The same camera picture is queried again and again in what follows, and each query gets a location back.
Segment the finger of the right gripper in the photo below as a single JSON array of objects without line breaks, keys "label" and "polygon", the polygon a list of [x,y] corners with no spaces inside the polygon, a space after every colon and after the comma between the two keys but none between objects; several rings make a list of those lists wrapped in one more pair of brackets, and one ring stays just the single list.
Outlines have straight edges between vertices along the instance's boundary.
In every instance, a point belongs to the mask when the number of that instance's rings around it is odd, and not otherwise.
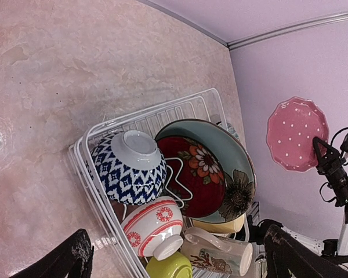
[{"label": "finger of the right gripper", "polygon": [[316,153],[318,167],[340,162],[339,151],[319,137],[313,138],[313,147]]}]

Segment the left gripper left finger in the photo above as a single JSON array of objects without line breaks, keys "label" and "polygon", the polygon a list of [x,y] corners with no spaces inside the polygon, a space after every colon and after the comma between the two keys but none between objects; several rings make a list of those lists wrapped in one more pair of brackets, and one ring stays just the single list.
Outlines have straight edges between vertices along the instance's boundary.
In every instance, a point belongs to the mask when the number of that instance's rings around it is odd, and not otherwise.
[{"label": "left gripper left finger", "polygon": [[13,277],[91,277],[92,268],[93,246],[86,229],[79,229]]}]

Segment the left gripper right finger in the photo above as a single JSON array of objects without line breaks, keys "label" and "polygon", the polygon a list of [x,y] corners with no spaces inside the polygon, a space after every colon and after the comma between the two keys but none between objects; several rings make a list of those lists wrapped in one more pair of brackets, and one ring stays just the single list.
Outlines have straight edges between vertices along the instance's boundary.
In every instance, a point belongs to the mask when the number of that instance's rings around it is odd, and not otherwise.
[{"label": "left gripper right finger", "polygon": [[267,230],[264,249],[267,277],[348,277],[348,271],[314,254],[277,225]]}]

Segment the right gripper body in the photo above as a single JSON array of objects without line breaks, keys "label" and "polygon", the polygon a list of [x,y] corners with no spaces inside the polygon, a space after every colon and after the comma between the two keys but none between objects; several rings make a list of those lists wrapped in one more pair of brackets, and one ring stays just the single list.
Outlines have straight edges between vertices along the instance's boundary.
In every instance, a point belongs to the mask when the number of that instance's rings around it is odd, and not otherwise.
[{"label": "right gripper body", "polygon": [[331,169],[325,176],[335,193],[335,206],[348,204],[348,174],[344,168],[340,166],[336,170]]}]

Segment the pink polka dot plate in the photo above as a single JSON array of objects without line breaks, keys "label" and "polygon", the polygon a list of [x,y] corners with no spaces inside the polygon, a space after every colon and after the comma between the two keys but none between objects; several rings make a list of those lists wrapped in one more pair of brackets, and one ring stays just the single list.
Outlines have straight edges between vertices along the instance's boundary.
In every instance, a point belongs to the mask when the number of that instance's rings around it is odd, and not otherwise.
[{"label": "pink polka dot plate", "polygon": [[318,165],[314,137],[327,142],[329,127],[325,114],[311,100],[283,101],[267,121],[266,144],[273,161],[285,170],[304,173]]}]

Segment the teal red flower plate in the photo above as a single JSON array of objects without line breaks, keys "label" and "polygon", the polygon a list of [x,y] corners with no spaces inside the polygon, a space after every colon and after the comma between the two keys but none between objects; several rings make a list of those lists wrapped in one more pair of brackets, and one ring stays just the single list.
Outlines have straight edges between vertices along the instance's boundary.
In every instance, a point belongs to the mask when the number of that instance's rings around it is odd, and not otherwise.
[{"label": "teal red flower plate", "polygon": [[249,209],[255,171],[229,132],[205,120],[184,119],[164,126],[155,140],[168,166],[163,193],[178,202],[183,216],[221,224]]}]

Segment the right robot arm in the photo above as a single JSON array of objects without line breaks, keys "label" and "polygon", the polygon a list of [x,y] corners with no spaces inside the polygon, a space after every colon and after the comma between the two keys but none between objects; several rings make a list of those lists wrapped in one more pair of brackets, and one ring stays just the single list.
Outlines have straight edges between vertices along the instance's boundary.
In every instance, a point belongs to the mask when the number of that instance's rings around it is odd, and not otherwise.
[{"label": "right robot arm", "polygon": [[325,257],[332,257],[336,261],[348,260],[348,172],[344,169],[345,153],[348,153],[348,133],[340,149],[334,148],[318,137],[313,138],[313,147],[318,162],[317,172],[327,179],[325,185],[332,189],[335,194],[332,199],[326,200],[326,202],[335,202],[336,207],[344,208],[339,239],[326,240],[322,254]]}]

